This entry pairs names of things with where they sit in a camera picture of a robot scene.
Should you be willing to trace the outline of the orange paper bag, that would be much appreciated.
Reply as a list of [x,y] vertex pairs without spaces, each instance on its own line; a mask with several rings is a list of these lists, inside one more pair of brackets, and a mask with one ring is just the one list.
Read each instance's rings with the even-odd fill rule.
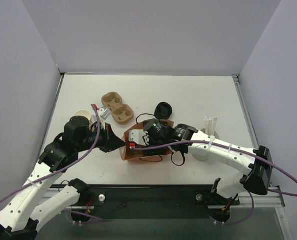
[[[162,156],[144,156],[143,155],[143,152],[144,151],[137,151],[137,150],[134,150],[133,148],[130,149],[130,142],[129,142],[129,131],[131,130],[144,130],[144,127],[143,127],[143,122],[144,121],[141,121],[141,122],[138,122],[133,125],[131,128],[129,128],[123,135],[122,137],[122,140],[125,142],[125,147],[122,147],[120,149],[120,155],[121,155],[121,159],[123,161],[142,161],[142,162],[149,162],[149,163],[159,163],[159,162],[162,162],[164,157],[166,156],[170,156],[170,154],[168,155],[162,155]],[[146,144],[148,146],[148,143],[149,143],[149,139],[148,137],[146,136],[145,138],[145,141],[146,141]],[[140,146],[140,145],[136,145],[135,148],[145,148],[147,146]]]

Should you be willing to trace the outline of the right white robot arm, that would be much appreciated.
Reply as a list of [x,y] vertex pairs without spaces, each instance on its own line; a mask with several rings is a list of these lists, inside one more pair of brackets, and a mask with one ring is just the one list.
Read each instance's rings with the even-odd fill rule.
[[182,155],[210,158],[238,171],[234,176],[215,180],[210,191],[214,203],[221,204],[243,192],[260,196],[268,194],[273,172],[269,148],[240,147],[209,136],[192,126],[178,124],[171,127],[157,119],[145,123],[143,130],[148,135],[150,147],[166,145],[168,149]]

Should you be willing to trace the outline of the stack of black lids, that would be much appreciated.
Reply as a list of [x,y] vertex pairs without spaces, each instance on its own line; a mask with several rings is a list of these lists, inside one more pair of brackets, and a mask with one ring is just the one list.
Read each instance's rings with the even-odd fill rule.
[[167,102],[160,102],[154,110],[154,116],[159,120],[169,120],[172,114],[173,108]]

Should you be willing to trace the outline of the stack of paper cups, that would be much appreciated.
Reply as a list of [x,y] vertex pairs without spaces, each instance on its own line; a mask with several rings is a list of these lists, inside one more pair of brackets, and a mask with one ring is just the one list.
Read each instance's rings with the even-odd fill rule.
[[80,110],[74,114],[74,120],[78,127],[88,127],[91,132],[95,132],[98,127],[96,118],[87,110]]

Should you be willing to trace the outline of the white straw holder cup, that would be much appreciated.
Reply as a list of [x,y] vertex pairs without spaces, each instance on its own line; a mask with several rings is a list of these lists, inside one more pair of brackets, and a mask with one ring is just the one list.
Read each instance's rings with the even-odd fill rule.
[[[203,134],[205,134],[206,133],[206,128],[204,128],[204,129],[202,129],[202,130],[200,130],[199,132],[203,132]],[[215,139],[220,139],[220,136],[219,136],[219,134],[214,130],[214,138]],[[205,161],[208,161],[208,160],[210,160],[211,158],[210,157],[208,157],[208,156],[204,156],[204,155],[200,155],[200,154],[193,154],[193,153],[191,153],[192,154],[192,156],[196,159],[196,160],[198,160],[198,161],[201,161],[201,162],[205,162]]]

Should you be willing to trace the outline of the white wrapped straws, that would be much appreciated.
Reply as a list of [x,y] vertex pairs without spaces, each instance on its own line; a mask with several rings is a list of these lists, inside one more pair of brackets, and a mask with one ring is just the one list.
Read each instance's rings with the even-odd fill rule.
[[205,128],[204,128],[205,133],[208,136],[215,136],[218,118],[217,117],[212,118],[212,117],[205,116],[204,123],[205,123]]

